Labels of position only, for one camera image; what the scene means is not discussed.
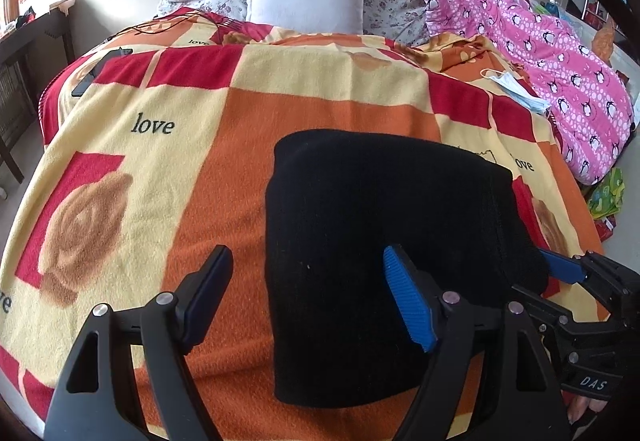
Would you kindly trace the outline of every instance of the wooden furniture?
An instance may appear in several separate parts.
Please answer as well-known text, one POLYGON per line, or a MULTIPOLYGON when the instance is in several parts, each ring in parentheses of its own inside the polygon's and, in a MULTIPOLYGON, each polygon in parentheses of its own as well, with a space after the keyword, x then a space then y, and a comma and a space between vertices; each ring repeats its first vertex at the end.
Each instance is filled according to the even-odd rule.
MULTIPOLYGON (((24 83, 31 103, 34 107, 38 105, 38 93, 35 91, 33 81, 29 76, 29 69, 26 65, 26 55, 29 51, 31 43, 39 36, 46 34, 52 38, 62 38, 65 47, 65 55, 67 64, 73 63, 76 59, 73 41, 71 38, 71 29, 69 26, 68 16, 58 8, 54 8, 48 13, 37 17, 35 20, 16 29, 4 39, 0 40, 0 64, 12 65, 18 62, 21 67, 24 83)), ((0 158, 5 161, 9 170, 16 180, 22 183, 24 176, 20 168, 11 156, 4 140, 0 137, 0 158)))

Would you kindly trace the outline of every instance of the bed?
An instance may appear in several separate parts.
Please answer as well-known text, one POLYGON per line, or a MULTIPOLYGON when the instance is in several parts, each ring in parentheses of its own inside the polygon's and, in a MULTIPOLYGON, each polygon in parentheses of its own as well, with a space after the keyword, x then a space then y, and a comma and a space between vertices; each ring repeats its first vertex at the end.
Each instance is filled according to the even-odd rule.
MULTIPOLYGON (((482 77, 491 68, 521 78, 487 38, 395 42, 405 28, 406 42, 425 41, 421 24, 410 24, 424 10, 421 0, 382 11, 368 1, 364 36, 242 22, 241 0, 219 1, 161 0, 158 18, 78 58, 44 92, 46 152, 0 268, 12 299, 11 312, 0 314, 0 369, 28 404, 21 417, 37 430, 94 304, 143 305, 199 268, 215 244, 227 244, 236 274, 207 340, 188 358, 222 436, 328 440, 366 431, 388 439, 411 391, 349 410, 290 407, 273 396, 263 267, 264 189, 276 141, 339 128, 470 150, 512 172, 533 242, 566 256, 602 251, 593 220, 550 122, 482 77), (112 52, 120 55, 74 92, 112 52)), ((578 286, 551 280, 545 296, 577 320, 606 318, 578 286)), ((162 433, 143 355, 133 354, 145 416, 162 433)), ((470 386, 478 374, 476 360, 470 386)), ((463 397, 453 432, 466 428, 473 400, 472 392, 463 397)))

